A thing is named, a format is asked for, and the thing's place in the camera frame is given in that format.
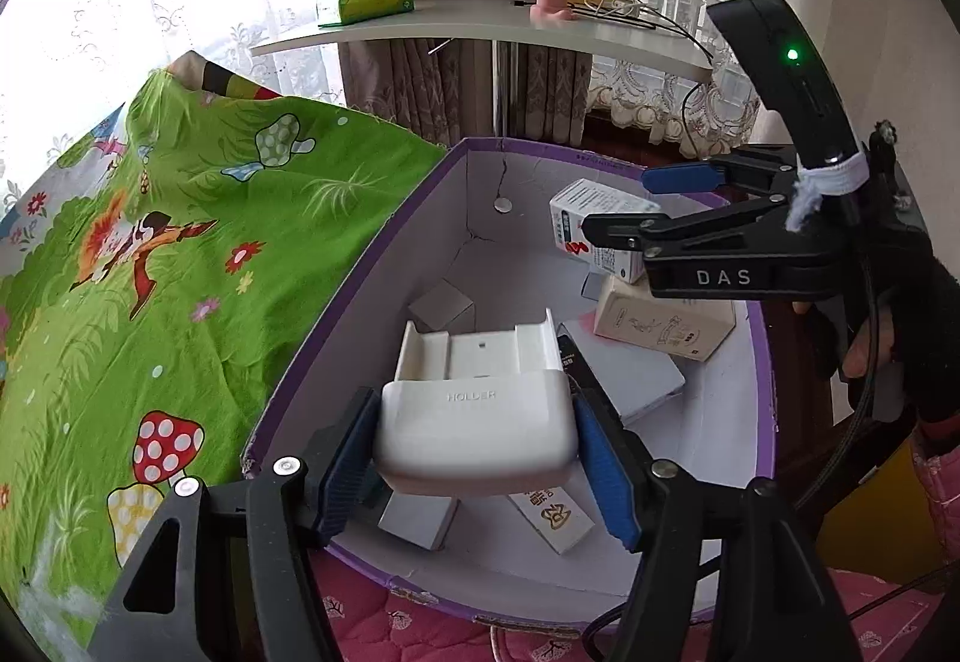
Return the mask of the black gloved right hand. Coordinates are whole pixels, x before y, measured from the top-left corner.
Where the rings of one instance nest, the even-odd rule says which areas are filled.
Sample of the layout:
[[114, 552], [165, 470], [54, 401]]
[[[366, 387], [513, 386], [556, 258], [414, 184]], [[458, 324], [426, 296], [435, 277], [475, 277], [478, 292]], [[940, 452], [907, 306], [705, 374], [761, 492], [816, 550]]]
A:
[[921, 451], [928, 459], [958, 449], [958, 280], [939, 259], [914, 256], [866, 274], [844, 265], [844, 290], [874, 285], [880, 302], [877, 364], [898, 364], [903, 402], [918, 418]]

